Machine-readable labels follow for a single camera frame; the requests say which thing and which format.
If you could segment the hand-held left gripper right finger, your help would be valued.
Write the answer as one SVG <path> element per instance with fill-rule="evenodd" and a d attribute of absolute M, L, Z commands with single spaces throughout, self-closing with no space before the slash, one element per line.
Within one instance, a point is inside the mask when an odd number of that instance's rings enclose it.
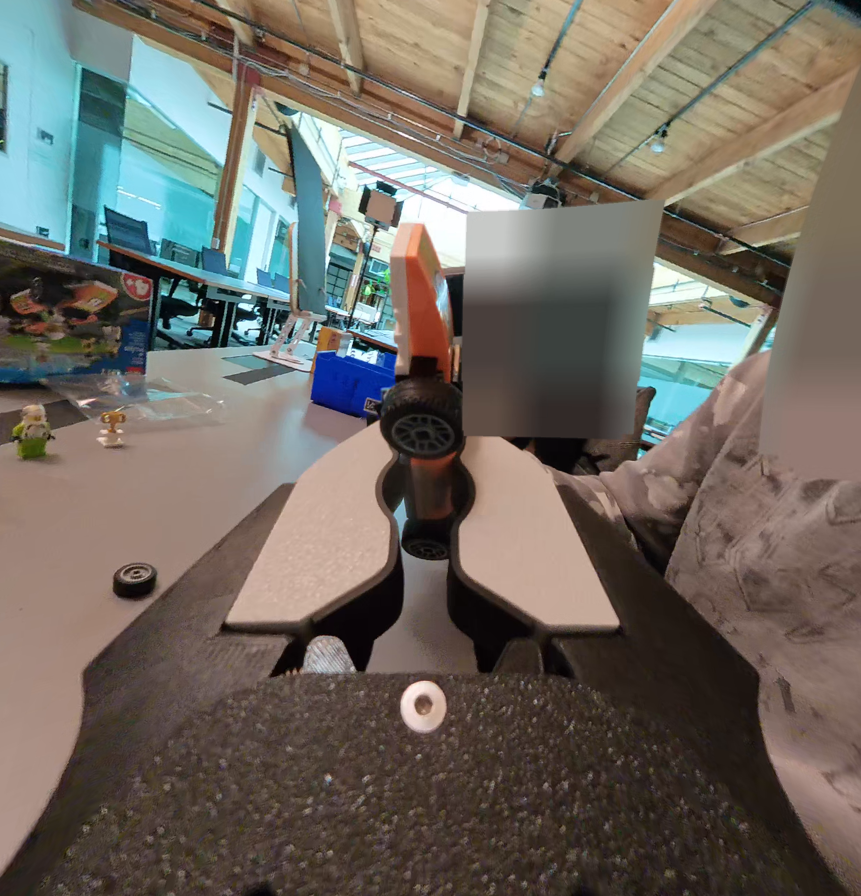
<path fill-rule="evenodd" d="M 514 639 L 611 635 L 620 621 L 551 471 L 500 437 L 459 457 L 467 504 L 452 530 L 449 616 L 478 658 Z"/>

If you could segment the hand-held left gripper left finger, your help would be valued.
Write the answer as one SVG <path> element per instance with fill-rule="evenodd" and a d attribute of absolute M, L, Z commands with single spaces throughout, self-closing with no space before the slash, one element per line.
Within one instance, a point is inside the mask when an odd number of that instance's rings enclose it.
<path fill-rule="evenodd" d="M 378 423 L 314 462 L 290 490 L 224 626 L 378 638 L 403 606 L 400 530 L 384 493 L 396 459 Z"/>

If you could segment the orange lego race car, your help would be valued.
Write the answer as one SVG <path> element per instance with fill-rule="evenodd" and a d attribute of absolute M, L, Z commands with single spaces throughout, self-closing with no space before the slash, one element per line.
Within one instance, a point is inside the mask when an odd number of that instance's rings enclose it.
<path fill-rule="evenodd" d="M 462 361 L 447 277 L 424 225 L 401 225 L 390 256 L 394 384 L 380 432 L 403 469 L 403 552 L 447 561 L 473 499 L 463 464 Z"/>

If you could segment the person's right forearm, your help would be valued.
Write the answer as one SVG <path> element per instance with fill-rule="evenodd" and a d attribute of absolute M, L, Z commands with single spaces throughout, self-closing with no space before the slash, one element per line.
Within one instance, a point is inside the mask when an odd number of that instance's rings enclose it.
<path fill-rule="evenodd" d="M 771 355 L 762 351 L 733 366 L 704 403 L 640 460 L 597 475 L 548 471 L 664 573 L 706 474 L 763 398 Z"/>

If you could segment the loose black lego wheel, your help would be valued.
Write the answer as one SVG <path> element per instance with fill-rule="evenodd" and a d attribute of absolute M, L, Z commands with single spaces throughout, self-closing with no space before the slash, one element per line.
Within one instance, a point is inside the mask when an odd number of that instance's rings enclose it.
<path fill-rule="evenodd" d="M 145 562 L 120 566 L 112 575 L 112 592 L 121 599 L 145 599 L 156 589 L 157 568 Z"/>

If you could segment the green lego minifigure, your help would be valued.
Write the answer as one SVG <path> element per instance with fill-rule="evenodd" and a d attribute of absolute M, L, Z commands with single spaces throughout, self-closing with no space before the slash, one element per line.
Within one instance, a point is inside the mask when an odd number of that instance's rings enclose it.
<path fill-rule="evenodd" d="M 46 457 L 48 443 L 53 439 L 44 405 L 35 403 L 23 407 L 20 421 L 11 431 L 18 459 L 30 461 Z"/>

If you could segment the blue lego set box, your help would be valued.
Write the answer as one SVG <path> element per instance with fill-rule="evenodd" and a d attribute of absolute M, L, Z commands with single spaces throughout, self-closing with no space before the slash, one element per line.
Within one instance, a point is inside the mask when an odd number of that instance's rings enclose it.
<path fill-rule="evenodd" d="M 154 284 L 0 238 L 0 385 L 146 370 Z"/>

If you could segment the blue plastic bin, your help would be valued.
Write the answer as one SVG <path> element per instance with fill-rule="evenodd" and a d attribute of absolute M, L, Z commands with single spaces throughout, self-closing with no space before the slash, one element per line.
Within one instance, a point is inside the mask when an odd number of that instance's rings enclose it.
<path fill-rule="evenodd" d="M 334 351 L 316 353 L 310 400 L 344 415 L 375 419 L 385 393 L 394 385 L 394 354 L 382 352 L 376 361 Z"/>

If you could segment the white display stand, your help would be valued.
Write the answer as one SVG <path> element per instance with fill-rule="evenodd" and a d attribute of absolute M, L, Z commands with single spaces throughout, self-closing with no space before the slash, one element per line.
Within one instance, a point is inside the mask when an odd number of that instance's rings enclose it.
<path fill-rule="evenodd" d="M 309 363 L 297 354 L 298 346 L 317 323 L 322 323 L 324 316 L 306 312 L 290 311 L 281 326 L 276 341 L 266 353 L 266 360 L 281 364 L 294 370 L 306 370 Z"/>

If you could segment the clear plastic bag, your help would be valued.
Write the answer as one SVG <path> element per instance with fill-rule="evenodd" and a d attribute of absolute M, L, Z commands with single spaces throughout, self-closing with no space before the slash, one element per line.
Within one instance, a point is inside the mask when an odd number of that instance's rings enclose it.
<path fill-rule="evenodd" d="M 134 427 L 170 429 L 210 427 L 227 418 L 223 400 L 157 376 L 119 371 L 51 375 L 41 379 L 41 385 L 68 400 L 89 420 L 120 413 Z"/>

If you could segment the long wooden office desk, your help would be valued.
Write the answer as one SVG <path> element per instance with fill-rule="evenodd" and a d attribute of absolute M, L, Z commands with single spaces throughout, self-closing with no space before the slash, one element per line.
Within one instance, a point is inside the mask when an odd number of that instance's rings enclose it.
<path fill-rule="evenodd" d="M 223 349 L 229 345 L 237 305 L 246 304 L 250 299 L 263 308 L 257 344 L 267 346 L 270 343 L 278 313 L 290 309 L 290 297 L 273 287 L 235 280 L 229 276 L 210 273 L 200 268 L 175 263 L 158 256 L 148 255 L 121 245 L 98 240 L 97 245 L 109 252 L 119 255 L 136 267 L 145 265 L 148 269 L 159 271 L 160 279 L 168 279 L 173 286 L 180 281 L 191 281 L 196 284 L 196 294 L 203 301 L 219 304 L 217 311 L 212 311 L 213 326 L 210 347 Z"/>

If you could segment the tall black panel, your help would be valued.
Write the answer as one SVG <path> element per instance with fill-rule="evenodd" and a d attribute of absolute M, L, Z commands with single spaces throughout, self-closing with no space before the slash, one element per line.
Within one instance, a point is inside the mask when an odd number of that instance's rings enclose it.
<path fill-rule="evenodd" d="M 289 130 L 288 143 L 298 215 L 296 226 L 291 227 L 291 293 L 296 293 L 303 312 L 324 319 L 327 298 L 321 169 L 298 129 Z"/>

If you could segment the studio light panel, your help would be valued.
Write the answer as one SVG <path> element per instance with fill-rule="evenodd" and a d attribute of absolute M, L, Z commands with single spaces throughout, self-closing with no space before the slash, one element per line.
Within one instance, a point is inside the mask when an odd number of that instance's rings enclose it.
<path fill-rule="evenodd" d="M 388 185 L 370 187 L 363 185 L 358 196 L 357 211 L 367 223 L 380 230 L 398 228 L 402 217 L 403 201 L 397 200 Z"/>

